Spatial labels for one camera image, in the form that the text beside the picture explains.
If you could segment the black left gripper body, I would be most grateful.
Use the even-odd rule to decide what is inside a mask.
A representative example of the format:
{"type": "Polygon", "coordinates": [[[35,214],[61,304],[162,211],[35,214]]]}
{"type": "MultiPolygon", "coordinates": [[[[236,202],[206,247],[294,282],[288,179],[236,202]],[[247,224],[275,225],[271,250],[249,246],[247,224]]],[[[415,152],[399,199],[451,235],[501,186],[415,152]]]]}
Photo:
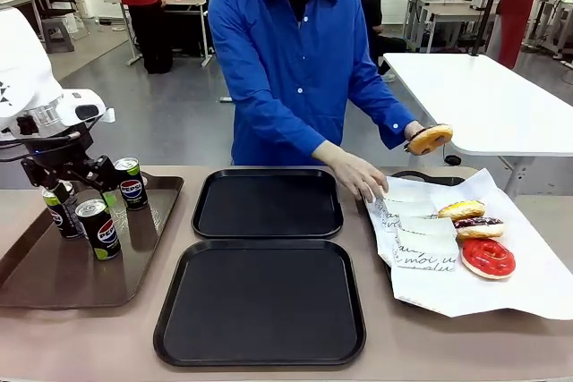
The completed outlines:
{"type": "Polygon", "coordinates": [[[91,158],[87,149],[93,144],[89,127],[86,124],[77,124],[51,138],[34,138],[24,144],[28,150],[25,158],[34,159],[44,167],[56,167],[72,162],[66,172],[64,181],[80,181],[88,176],[87,162],[91,158]]]}

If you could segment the person's right hand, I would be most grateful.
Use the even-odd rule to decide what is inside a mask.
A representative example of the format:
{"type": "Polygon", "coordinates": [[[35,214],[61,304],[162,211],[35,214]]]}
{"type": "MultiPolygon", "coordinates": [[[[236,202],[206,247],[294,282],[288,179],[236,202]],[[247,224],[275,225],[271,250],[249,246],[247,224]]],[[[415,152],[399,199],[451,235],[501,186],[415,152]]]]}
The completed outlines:
{"type": "Polygon", "coordinates": [[[340,150],[328,162],[339,181],[355,196],[373,203],[389,191],[385,174],[369,162],[353,154],[340,150]]]}

